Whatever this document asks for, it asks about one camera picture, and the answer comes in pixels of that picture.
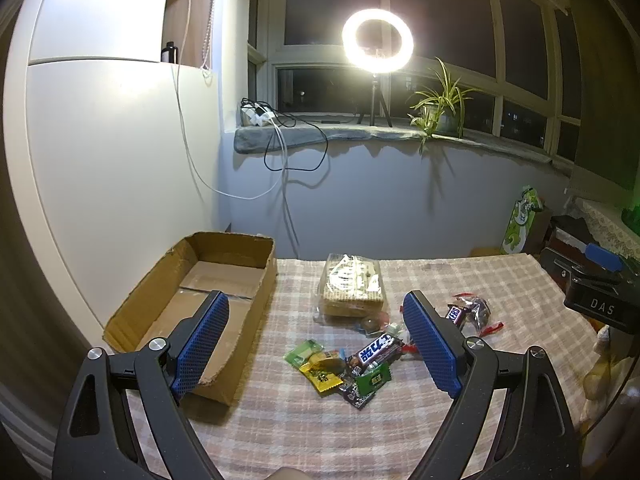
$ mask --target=plaid tablecloth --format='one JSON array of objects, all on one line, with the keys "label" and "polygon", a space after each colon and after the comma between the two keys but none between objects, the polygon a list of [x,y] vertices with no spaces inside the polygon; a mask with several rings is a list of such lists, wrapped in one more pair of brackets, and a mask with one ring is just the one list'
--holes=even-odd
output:
[{"label": "plaid tablecloth", "polygon": [[[182,406],[202,444],[227,479],[263,479],[292,466],[314,479],[408,477],[440,427],[450,399],[436,389],[423,362],[392,364],[393,380],[360,412],[339,394],[321,398],[282,356],[307,338],[326,348],[359,350],[368,341],[349,328],[314,322],[324,262],[279,260],[278,277],[255,337],[233,406],[198,396]],[[440,314],[459,292],[486,298],[492,320],[505,328],[486,341],[494,349],[523,352],[544,347],[554,364],[574,422],[584,403],[581,379],[596,355],[595,332],[562,306],[563,294],[530,256],[381,262],[392,320],[414,289]],[[168,476],[151,437],[139,397],[130,395],[136,430],[150,468]],[[466,474],[482,468],[495,434],[503,392],[495,392]]]}]

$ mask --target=plastic bag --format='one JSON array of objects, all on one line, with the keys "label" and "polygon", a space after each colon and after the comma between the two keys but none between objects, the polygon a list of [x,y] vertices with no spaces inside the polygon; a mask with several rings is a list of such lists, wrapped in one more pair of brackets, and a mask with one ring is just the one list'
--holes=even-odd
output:
[{"label": "plastic bag", "polygon": [[365,317],[385,303],[380,263],[361,256],[329,254],[318,286],[322,316]]},{"label": "plastic bag", "polygon": [[454,304],[466,312],[466,320],[476,329],[475,335],[479,335],[489,324],[491,309],[484,298],[463,292],[454,296]]}]

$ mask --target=white wardrobe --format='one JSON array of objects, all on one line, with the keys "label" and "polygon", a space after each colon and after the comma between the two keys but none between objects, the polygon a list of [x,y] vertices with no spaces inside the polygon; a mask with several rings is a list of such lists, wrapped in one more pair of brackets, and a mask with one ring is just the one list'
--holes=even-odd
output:
[{"label": "white wardrobe", "polygon": [[[218,187],[218,74],[200,68],[212,0],[193,0],[180,68],[193,163]],[[92,346],[164,252],[224,230],[226,202],[188,160],[175,91],[187,0],[25,0],[4,80],[4,143],[20,220]]]}]

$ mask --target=cabinet door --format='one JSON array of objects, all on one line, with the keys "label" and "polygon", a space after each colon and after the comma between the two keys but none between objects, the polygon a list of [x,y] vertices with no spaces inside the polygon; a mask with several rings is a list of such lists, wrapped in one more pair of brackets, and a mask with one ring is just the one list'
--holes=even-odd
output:
[{"label": "cabinet door", "polygon": [[160,61],[166,0],[44,0],[30,63],[57,59]]}]

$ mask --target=wooden shelf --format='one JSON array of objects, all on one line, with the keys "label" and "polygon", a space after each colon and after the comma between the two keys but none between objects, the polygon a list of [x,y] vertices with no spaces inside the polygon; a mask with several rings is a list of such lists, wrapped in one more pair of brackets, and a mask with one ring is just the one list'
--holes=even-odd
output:
[{"label": "wooden shelf", "polygon": [[[211,0],[191,0],[189,30],[182,53],[183,65],[200,66],[202,63],[202,44],[209,27],[210,4]],[[168,41],[173,41],[175,46],[180,48],[186,24],[187,6],[188,0],[166,0],[160,49]]]}]

